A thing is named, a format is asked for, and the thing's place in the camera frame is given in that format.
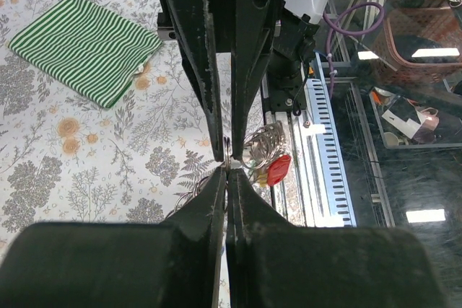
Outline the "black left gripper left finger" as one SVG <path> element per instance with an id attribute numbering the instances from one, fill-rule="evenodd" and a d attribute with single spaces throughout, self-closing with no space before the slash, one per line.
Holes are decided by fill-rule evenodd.
<path id="1" fill-rule="evenodd" d="M 226 170 L 158 224 L 40 222 L 1 264 L 3 307 L 216 307 Z"/>

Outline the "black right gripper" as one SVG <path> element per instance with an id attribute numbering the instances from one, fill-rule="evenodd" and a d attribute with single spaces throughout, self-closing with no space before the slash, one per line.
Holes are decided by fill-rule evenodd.
<path id="1" fill-rule="evenodd" d="M 282 0 L 161 0 L 157 32 L 177 40 L 183 70 L 206 116 L 214 158 L 224 159 L 216 52 L 231 52 L 232 154 L 243 157 L 248 114 L 268 67 Z"/>

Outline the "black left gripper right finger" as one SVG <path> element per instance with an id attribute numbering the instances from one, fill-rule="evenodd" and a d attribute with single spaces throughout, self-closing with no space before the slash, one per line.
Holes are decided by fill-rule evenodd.
<path id="1" fill-rule="evenodd" d="M 233 307 L 442 307 L 427 252 L 397 228 L 301 227 L 228 175 L 227 261 Z"/>

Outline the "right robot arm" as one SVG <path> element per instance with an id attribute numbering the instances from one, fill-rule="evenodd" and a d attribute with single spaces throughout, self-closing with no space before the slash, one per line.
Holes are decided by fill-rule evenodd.
<path id="1" fill-rule="evenodd" d="M 231 55 L 232 154 L 240 159 L 248 113 L 265 74 L 286 74 L 313 51 L 328 0 L 160 0 L 160 36 L 178 43 L 206 116 L 214 158 L 225 157 L 217 54 Z"/>

